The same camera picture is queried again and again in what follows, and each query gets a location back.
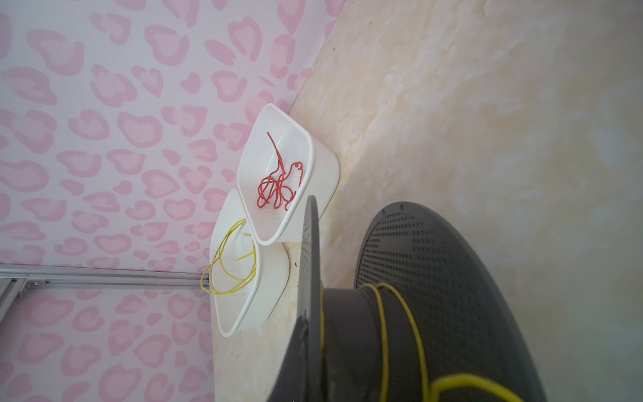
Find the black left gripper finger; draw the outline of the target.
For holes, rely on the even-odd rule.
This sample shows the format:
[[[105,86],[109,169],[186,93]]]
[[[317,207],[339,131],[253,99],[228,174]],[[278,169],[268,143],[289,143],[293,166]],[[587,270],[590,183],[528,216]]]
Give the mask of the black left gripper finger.
[[[301,317],[296,320],[269,402],[308,401],[308,347],[309,325]]]

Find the dark grey cable spool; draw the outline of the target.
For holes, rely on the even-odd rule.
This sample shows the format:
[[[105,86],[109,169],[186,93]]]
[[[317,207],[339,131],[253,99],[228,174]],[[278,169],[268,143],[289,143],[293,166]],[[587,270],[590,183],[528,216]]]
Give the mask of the dark grey cable spool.
[[[535,364],[487,268],[432,209],[398,202],[368,226],[353,286],[321,281],[306,202],[297,318],[308,401],[543,401]]]

